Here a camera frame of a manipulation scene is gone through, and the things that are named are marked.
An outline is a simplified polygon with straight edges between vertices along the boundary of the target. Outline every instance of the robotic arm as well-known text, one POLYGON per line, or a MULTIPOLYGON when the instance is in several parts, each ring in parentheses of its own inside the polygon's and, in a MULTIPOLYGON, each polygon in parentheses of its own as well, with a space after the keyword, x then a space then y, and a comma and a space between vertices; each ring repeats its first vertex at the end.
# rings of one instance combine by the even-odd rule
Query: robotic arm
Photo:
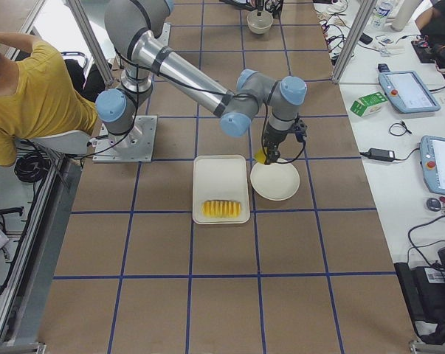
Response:
POLYGON ((106 9, 106 30, 125 61, 120 87, 104 91, 96 101, 114 149, 131 148, 141 134, 133 117, 151 94, 151 72, 220 117, 222 130, 230 136, 244 135, 261 106, 271 106, 263 131, 265 164, 278 160, 278 146, 288 133, 304 142, 306 126, 297 115, 306 95, 304 81, 292 76, 276 81, 245 69, 237 92, 224 88, 158 41, 172 9, 172 0, 111 0, 106 9))

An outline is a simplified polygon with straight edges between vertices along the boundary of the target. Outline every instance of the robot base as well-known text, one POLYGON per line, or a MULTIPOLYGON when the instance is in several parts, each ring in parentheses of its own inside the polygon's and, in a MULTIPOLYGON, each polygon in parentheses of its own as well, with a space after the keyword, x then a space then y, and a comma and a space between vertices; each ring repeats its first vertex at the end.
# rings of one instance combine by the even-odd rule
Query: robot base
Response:
MULTIPOLYGON (((92 160, 96 163, 123 163, 123 162, 151 162, 153 144, 155 142, 157 116, 136 116, 135 125, 143 132, 137 143, 124 151, 114 148, 94 155, 92 160)), ((106 135, 107 129, 101 126, 100 135, 106 135)), ((107 139, 97 140, 94 151, 103 151, 109 148, 107 139)))

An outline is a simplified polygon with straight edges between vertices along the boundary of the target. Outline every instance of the brown floor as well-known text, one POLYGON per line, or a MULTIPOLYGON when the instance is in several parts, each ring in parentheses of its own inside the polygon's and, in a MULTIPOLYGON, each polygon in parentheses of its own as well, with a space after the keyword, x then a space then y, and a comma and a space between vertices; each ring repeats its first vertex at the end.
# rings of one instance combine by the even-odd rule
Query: brown floor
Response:
MULTIPOLYGON (((287 201, 250 188, 251 218, 191 218, 193 160, 253 165, 263 117, 240 139, 157 79, 150 164, 86 163, 39 340, 48 353, 407 354, 413 330, 312 4, 267 35, 217 0, 176 0, 170 46, 235 90, 240 71, 307 81, 306 154, 287 201)), ((281 145, 294 157, 294 138, 281 145)))

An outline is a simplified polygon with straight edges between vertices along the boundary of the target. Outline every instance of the yellow shirt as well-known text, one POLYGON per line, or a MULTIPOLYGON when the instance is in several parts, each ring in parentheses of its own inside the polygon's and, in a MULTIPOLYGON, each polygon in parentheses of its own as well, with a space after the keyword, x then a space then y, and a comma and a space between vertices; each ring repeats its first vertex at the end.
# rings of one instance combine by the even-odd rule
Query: yellow shirt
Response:
POLYGON ((18 86, 0 96, 0 165, 14 163, 14 138, 32 139, 74 129, 91 133, 94 103, 74 89, 61 53, 47 42, 33 46, 29 58, 17 62, 18 86))

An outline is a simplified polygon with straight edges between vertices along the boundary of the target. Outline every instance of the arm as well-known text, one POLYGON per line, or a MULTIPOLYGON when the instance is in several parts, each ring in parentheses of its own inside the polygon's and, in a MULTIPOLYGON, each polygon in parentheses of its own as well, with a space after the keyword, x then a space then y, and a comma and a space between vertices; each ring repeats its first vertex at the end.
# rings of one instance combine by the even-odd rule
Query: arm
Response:
POLYGON ((42 41, 34 35, 16 32, 0 32, 0 44, 20 49, 22 52, 31 53, 34 43, 42 41))
POLYGON ((17 150, 15 149, 14 138, 0 133, 0 166, 10 167, 15 164, 17 150))
POLYGON ((441 15, 442 14, 439 10, 434 7, 430 7, 417 17, 415 24, 419 30, 422 30, 429 22, 431 22, 433 18, 438 18, 441 15))
MULTIPOLYGON (((161 32, 157 24, 162 27, 170 13, 167 0, 137 1, 146 6, 148 12, 152 9, 154 14, 158 14, 152 18, 151 24, 152 29, 161 32)), ((136 95, 134 101, 141 104, 151 93, 151 84, 144 86, 142 83, 148 79, 149 72, 153 72, 220 117, 221 129, 229 136, 244 135, 262 105, 272 107, 272 115, 267 119, 263 132, 265 164, 276 162, 280 157, 278 145, 288 133, 297 134, 298 142, 305 143, 306 127, 297 114, 306 95, 307 86, 303 80, 292 76, 274 80, 246 69, 238 79, 237 92, 233 93, 158 41, 153 30, 142 25, 146 23, 144 18, 139 18, 142 15, 138 14, 139 17, 129 21, 129 14, 134 13, 134 0, 111 0, 106 9, 107 33, 116 50, 126 55, 127 63, 119 89, 108 90, 96 100, 97 112, 108 132, 116 132, 108 134, 112 141, 126 139, 127 132, 133 129, 134 109, 128 97, 136 95), (138 90, 135 89, 137 85, 141 86, 138 90)))

